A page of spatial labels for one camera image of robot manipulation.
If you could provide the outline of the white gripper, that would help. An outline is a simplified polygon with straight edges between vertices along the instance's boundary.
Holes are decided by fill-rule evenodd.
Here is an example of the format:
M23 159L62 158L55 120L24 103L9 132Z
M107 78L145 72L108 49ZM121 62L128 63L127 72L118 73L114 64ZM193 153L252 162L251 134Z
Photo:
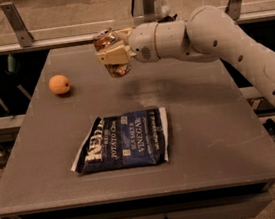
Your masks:
M103 65L127 64L132 57L139 62L157 62L159 56L156 47L156 28L158 24L147 23L132 28L117 30L116 34L120 39L128 38L129 45L120 40L107 47L95 47L96 59Z

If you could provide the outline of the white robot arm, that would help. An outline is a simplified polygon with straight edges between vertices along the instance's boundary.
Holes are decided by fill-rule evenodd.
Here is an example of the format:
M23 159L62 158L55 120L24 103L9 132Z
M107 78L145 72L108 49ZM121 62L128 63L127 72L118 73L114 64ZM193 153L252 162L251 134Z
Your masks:
M115 78L127 75L134 59L143 63L165 58L201 63L223 59L275 107L275 52L244 33L217 7L201 6L187 21L102 30L93 44L96 59Z

